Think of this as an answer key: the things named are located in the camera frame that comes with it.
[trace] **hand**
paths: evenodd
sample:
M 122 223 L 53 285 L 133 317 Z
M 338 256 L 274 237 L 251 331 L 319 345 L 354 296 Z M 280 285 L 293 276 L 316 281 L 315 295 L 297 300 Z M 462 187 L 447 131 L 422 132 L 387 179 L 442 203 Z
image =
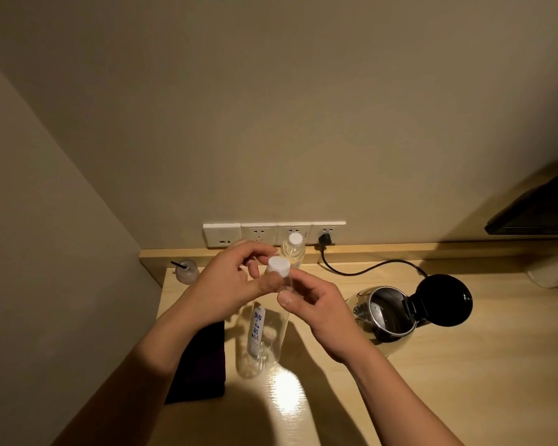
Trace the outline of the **hand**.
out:
M 282 291 L 277 301 L 310 326 L 314 337 L 334 360 L 347 363 L 359 350 L 371 345 L 356 325 L 337 285 L 301 269 L 292 268 L 290 277 L 303 298 Z
M 260 276 L 258 262 L 267 264 L 277 249 L 255 241 L 238 241 L 219 253 L 179 298 L 191 310 L 197 327 L 223 321 L 257 297 L 274 292 L 283 284 L 277 272 Z M 248 281 L 247 266 L 253 280 Z

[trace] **black television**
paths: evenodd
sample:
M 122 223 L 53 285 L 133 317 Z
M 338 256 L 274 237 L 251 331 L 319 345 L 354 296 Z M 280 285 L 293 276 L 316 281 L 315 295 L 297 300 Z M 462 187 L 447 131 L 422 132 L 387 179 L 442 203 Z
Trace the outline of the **black television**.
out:
M 521 195 L 485 230 L 490 235 L 558 235 L 558 176 Z

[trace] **kettle lid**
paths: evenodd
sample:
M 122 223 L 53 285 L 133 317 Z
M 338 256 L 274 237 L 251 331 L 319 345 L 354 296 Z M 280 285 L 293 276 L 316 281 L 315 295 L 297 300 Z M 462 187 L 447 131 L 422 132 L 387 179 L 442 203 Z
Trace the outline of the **kettle lid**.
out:
M 466 321 L 473 309 L 473 299 L 467 286 L 458 278 L 446 274 L 426 277 L 409 297 L 416 321 L 426 319 L 442 327 L 453 327 Z

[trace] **beige wall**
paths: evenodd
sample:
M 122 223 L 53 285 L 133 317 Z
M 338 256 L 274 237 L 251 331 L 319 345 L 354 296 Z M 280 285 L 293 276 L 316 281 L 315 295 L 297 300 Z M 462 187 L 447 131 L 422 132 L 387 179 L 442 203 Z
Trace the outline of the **beige wall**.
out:
M 139 247 L 0 74 L 0 445 L 45 445 L 155 319 Z
M 0 0 L 0 69 L 141 247 L 484 238 L 558 161 L 558 0 Z

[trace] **dark purple cloth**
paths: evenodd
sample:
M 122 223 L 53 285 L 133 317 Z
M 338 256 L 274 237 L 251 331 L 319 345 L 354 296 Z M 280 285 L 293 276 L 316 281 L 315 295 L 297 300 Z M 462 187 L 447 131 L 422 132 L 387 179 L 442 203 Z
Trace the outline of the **dark purple cloth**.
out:
M 165 404 L 221 397 L 225 392 L 224 323 L 200 330 L 179 361 Z

